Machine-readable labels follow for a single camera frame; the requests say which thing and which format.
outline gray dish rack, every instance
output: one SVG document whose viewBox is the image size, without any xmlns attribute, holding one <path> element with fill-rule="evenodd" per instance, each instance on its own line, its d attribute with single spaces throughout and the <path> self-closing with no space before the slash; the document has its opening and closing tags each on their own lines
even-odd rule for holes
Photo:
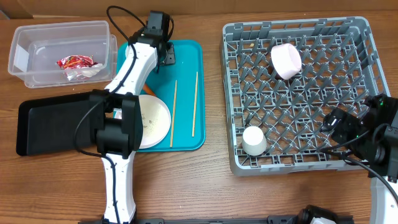
<svg viewBox="0 0 398 224">
<path fill-rule="evenodd" d="M 302 58 L 302 70 L 290 80 L 278 79 L 272 69 L 271 48 L 284 43 L 296 46 Z M 330 133 L 320 132 L 333 108 L 362 116 L 367 95 L 390 95 L 365 18 L 226 24 L 221 61 L 235 175 L 359 169 L 317 149 L 336 144 Z M 242 149 L 248 126 L 260 127 L 266 136 L 260 156 Z"/>
</svg>

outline teal tray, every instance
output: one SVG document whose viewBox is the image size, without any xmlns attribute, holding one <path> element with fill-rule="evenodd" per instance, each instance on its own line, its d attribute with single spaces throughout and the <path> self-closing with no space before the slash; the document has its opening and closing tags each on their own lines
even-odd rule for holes
<svg viewBox="0 0 398 224">
<path fill-rule="evenodd" d="M 161 66 L 159 73 L 151 72 L 146 83 L 149 88 L 169 108 L 173 116 L 175 81 L 177 99 L 175 104 L 174 140 L 170 148 L 170 132 L 156 146 L 140 149 L 139 152 L 192 151 L 199 149 L 206 139 L 205 125 L 205 80 L 203 74 L 203 54 L 201 46 L 193 40 L 172 40 L 175 52 L 175 65 Z M 127 43 L 118 51 L 119 72 L 126 59 Z M 197 114 L 195 137 L 192 137 L 193 104 L 195 99 L 195 80 L 198 72 Z"/>
</svg>

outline wooden stick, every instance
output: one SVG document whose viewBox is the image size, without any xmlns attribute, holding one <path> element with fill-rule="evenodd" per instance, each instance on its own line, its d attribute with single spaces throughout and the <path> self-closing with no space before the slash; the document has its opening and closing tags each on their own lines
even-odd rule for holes
<svg viewBox="0 0 398 224">
<path fill-rule="evenodd" d="M 193 105 L 192 137 L 195 136 L 195 121 L 197 118 L 197 98 L 198 98 L 198 72 L 197 72 L 197 82 L 195 84 L 195 102 Z"/>
<path fill-rule="evenodd" d="M 173 118 L 172 118 L 172 135 L 170 137 L 170 147 L 173 147 L 173 135 L 174 135 L 174 117 L 175 117 L 175 99 L 177 97 L 177 81 L 175 81 L 174 89 L 174 103 L 173 103 Z"/>
</svg>

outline wooden table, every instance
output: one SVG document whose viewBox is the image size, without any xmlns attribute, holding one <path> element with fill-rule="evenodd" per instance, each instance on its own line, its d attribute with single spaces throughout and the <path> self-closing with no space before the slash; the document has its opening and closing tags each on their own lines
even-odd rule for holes
<svg viewBox="0 0 398 224">
<path fill-rule="evenodd" d="M 219 48 L 223 26 L 229 22 L 340 16 L 369 20 L 391 95 L 398 97 L 397 11 L 175 16 L 173 39 L 193 39 L 203 47 L 206 142 L 194 152 L 136 156 L 134 199 L 138 217 L 266 217 L 298 214 L 313 204 L 354 215 L 356 223 L 369 223 L 370 179 L 364 170 L 236 177 L 229 169 Z M 29 89 L 7 72 L 12 35 L 18 26 L 98 19 L 105 17 L 0 21 L 0 223 L 76 223 L 99 219 L 104 213 L 100 159 L 75 151 L 19 157 L 15 148 L 18 107 L 23 101 L 102 89 L 106 83 Z M 115 20 L 130 35 L 139 28 L 131 17 Z M 123 43 L 123 37 L 109 26 L 118 44 Z"/>
</svg>

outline clear plastic bin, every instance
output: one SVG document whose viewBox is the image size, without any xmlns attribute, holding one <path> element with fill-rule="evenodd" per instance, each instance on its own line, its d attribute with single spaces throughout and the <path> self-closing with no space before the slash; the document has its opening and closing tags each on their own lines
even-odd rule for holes
<svg viewBox="0 0 398 224">
<path fill-rule="evenodd" d="M 21 26 L 12 40 L 8 72 L 29 88 L 109 81 L 115 76 L 117 52 L 116 38 L 109 34 L 106 21 Z M 68 80 L 57 61 L 71 55 L 93 56 L 103 66 L 73 69 L 100 71 L 88 79 Z"/>
</svg>

